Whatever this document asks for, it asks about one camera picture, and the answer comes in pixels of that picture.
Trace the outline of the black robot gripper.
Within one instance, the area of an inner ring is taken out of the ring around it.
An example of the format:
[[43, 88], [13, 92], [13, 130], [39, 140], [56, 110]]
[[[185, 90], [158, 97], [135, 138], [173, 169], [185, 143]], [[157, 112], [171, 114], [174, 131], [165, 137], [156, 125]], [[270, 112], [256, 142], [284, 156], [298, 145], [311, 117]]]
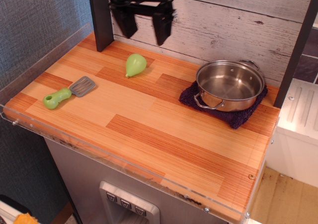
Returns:
[[173, 0], [110, 0], [114, 18], [126, 38], [137, 32], [135, 14], [153, 16], [153, 26], [159, 46], [163, 45], [171, 35], [171, 27], [175, 12]]

